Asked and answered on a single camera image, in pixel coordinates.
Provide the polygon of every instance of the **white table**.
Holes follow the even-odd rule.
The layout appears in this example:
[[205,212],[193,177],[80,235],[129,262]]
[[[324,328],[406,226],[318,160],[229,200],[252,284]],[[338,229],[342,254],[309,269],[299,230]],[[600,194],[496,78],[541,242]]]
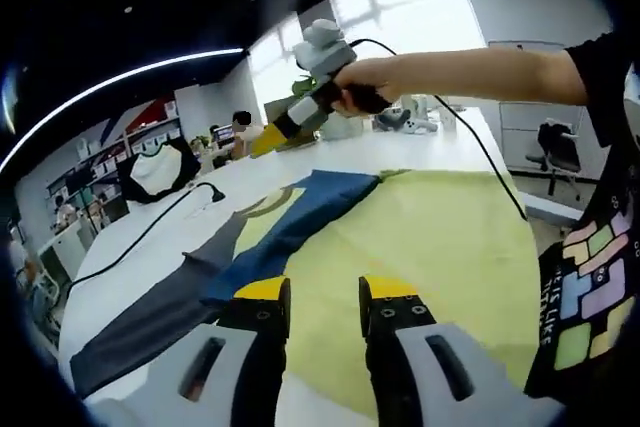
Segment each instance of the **white table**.
[[[498,146],[478,108],[461,114],[474,128],[497,168],[506,173]],[[197,189],[165,216],[115,268],[73,289],[60,332],[59,362],[72,383],[69,361],[115,317],[182,263],[182,252],[199,247],[235,210],[308,176],[312,170],[376,174],[384,169],[487,171],[491,166],[476,140],[458,122],[457,131],[407,135],[366,132],[363,136],[319,142],[300,149],[242,159],[198,181],[215,184],[227,198],[210,204],[211,191]],[[104,229],[87,254],[78,277],[100,270],[124,251],[183,192],[132,211]],[[146,378],[147,366],[92,394],[124,398]],[[278,402],[277,425],[374,425],[369,419],[321,398],[292,375],[285,374]]]
[[38,249],[38,257],[48,249],[53,249],[58,260],[70,278],[74,278],[85,258],[87,247],[91,243],[93,231],[86,218],[79,216],[62,232],[55,234]]

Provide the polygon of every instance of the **green plant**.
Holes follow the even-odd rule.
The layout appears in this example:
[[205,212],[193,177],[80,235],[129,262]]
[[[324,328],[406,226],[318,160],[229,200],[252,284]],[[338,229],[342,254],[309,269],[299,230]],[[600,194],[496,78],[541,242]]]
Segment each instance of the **green plant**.
[[310,90],[313,90],[313,88],[316,86],[316,83],[316,79],[314,79],[312,76],[303,75],[302,80],[296,80],[293,85],[291,85],[291,92],[293,92],[293,95],[299,99]]
[[200,142],[202,142],[202,146],[206,149],[211,143],[211,139],[206,135],[199,135],[196,137]]

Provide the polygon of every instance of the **yellow cloth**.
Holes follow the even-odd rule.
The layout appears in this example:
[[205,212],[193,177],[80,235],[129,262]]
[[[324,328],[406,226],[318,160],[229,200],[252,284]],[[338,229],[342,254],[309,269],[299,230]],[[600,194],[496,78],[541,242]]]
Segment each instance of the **yellow cloth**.
[[438,322],[473,335],[524,386],[538,345],[537,256],[529,224],[493,174],[389,176],[287,264],[287,370],[376,418],[359,323],[366,273],[413,284]]

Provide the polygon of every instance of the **ceiling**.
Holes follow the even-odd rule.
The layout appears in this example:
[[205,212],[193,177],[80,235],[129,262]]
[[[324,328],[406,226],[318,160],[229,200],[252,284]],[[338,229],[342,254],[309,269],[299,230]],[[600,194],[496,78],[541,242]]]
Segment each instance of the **ceiling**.
[[[321,0],[3,0],[9,13],[0,67],[16,73],[16,135],[5,154],[64,101],[114,75],[167,58],[250,47],[291,11]],[[109,86],[75,104],[29,141],[9,164],[23,175],[62,143],[100,120],[194,83],[216,82],[242,55],[176,64]]]

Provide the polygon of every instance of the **office chair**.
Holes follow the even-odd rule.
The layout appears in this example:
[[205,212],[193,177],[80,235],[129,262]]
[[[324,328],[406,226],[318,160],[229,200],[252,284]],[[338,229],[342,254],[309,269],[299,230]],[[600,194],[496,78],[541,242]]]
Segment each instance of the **office chair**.
[[553,196],[558,177],[564,177],[576,193],[576,201],[580,201],[580,191],[576,185],[576,176],[580,173],[580,159],[576,149],[577,135],[571,131],[569,124],[547,119],[538,129],[538,144],[544,152],[543,156],[527,155],[530,162],[540,164],[543,172],[550,172],[547,194]]

